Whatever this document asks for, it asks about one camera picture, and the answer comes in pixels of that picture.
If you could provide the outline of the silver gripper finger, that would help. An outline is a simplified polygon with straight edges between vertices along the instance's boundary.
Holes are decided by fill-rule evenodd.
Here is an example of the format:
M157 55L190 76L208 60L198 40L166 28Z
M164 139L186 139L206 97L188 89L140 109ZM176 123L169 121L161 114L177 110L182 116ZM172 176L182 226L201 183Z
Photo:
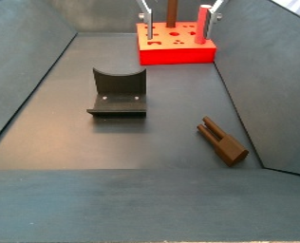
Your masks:
M137 0L141 13L138 18L144 21L149 28L153 28L153 10L149 8L145 0Z
M212 39L213 24L218 22L222 18L221 10L228 4L229 0L216 0L212 7L209 7L208 23L205 27L205 38Z

